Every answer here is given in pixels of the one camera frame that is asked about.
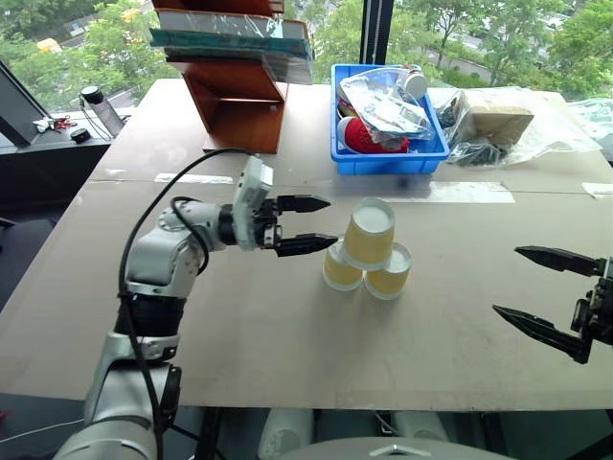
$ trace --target stacked paper cups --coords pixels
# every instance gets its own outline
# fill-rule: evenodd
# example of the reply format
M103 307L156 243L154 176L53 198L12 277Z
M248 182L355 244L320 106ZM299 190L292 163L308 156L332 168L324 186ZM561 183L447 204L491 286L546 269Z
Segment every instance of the stacked paper cups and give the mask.
M411 254L394 242L394 225L394 211L385 201L363 199L353 210L345 236L328 249L326 283L338 290L353 290L365 278L366 289L374 297L399 297L411 268Z

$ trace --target blue plastic bin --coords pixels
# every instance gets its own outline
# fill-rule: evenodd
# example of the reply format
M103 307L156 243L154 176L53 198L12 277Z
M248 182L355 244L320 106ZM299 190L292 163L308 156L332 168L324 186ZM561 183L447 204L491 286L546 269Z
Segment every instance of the blue plastic bin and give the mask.
M342 79L361 74L367 70L386 67L385 65L336 64L332 65L332 101L330 104L330 152L336 162L339 174L419 174L432 173L439 163L449 156L449 145L444 138L429 96L426 94L419 100L425 109L436 135L430 140L411 140L409 151L415 153L352 153L336 139L336 125L339 117L336 113L338 98L336 88Z

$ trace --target table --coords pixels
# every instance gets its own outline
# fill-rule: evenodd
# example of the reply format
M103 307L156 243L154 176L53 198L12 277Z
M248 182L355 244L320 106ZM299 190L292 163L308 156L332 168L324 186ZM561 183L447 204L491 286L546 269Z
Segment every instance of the table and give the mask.
M408 289L383 304L364 289L332 291L321 277L321 253L285 259L235 247L214 253L181 323L175 360L184 370L181 402L426 410L610 406L608 347L595 344L589 364L580 366L490 307L530 311L569 330L575 300L595 280L547 270L512 250L542 244L598 257L613 253L612 202L581 188L582 181L611 182L602 156L594 151L584 161L572 154L555 161L545 155L482 174L442 165L436 183L502 181L514 203L411 202L406 198L427 191L425 178L336 175L327 121L319 120L328 91L290 87L280 153L265 156L275 167L274 195L313 193L333 202L315 214L284 215L284 232L342 233L361 197L391 199L397 240L415 261ZM312 124L302 119L307 112ZM175 173L199 155L205 136L183 82L156 82L0 315L1 392L85 396L115 320L126 235L164 186L155 175ZM207 163L195 173L236 177L244 158ZM123 171L112 176L110 170ZM171 195L229 202L232 194L232 185L179 183Z

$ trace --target robotic arm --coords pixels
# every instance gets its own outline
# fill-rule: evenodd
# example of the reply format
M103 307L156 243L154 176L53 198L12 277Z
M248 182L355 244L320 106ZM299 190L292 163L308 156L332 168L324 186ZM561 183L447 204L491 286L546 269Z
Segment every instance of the robotic arm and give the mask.
M592 259L587 256L543 246L521 246L515 251L536 264L556 271L572 271L599 280L585 298L578 299L571 329L577 335L563 333L550 321L520 310L494 305L506 321L522 333L554 347L580 364L585 364L597 340L613 345L613 258Z
M208 262L208 253L236 244L243 250L273 249L279 257L293 256L325 249L337 240L318 234L284 239L278 224L283 212L314 212L329 202L310 195L266 198L272 176L271 168L250 157L233 204L174 198L155 228L132 247L126 301L159 402L163 429L174 420L180 392L181 369L169 361L179 343L185 302ZM114 330L106 337L85 400L85 428L68 439L57 460L157 458L152 406L126 324L121 309Z

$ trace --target water bottle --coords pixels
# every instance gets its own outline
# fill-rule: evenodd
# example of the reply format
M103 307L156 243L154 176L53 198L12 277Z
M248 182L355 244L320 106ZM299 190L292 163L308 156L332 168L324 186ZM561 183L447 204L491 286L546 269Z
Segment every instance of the water bottle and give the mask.
M124 127L124 121L104 97L100 88L98 86L87 86L83 88L80 93L96 115L98 115L98 119L106 127L111 136L117 137Z

